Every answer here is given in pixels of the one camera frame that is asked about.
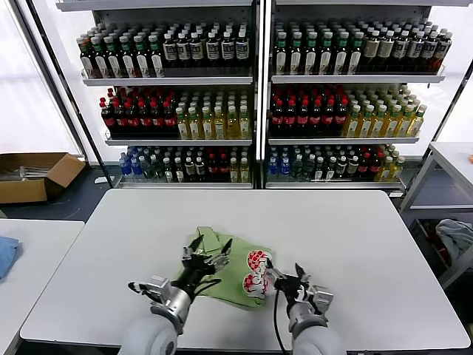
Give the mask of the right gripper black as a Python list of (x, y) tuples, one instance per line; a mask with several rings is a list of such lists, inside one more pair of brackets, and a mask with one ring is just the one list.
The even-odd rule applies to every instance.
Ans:
[(273, 265), (272, 260), (266, 260), (265, 273), (268, 280), (274, 283), (275, 289), (281, 291), (288, 302), (301, 302), (308, 298), (310, 275), (298, 263), (295, 263), (295, 269), (297, 277), (283, 277), (283, 273)]

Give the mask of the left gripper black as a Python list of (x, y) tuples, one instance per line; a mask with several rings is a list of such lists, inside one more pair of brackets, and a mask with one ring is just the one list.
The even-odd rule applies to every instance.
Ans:
[(203, 236), (191, 241), (183, 247), (183, 270), (179, 275), (179, 288), (187, 294), (201, 294), (217, 284), (216, 279), (205, 278), (216, 273), (216, 268), (224, 268), (229, 264), (229, 255), (233, 239), (230, 238), (219, 254), (211, 257), (196, 254)]

